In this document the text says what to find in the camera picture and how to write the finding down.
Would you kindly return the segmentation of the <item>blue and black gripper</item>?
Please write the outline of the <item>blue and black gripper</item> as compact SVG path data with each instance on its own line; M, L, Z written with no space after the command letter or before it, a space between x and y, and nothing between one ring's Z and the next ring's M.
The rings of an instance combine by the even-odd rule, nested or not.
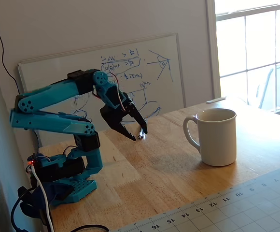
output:
M136 141L134 135L132 135L125 126L121 124L123 118L128 114L135 119L140 125L145 134L147 131L147 122L137 110L133 102L128 102L129 97L125 92L122 92L117 85L108 81L97 82L97 95L106 104L100 109L100 114L108 126L124 135L125 137Z

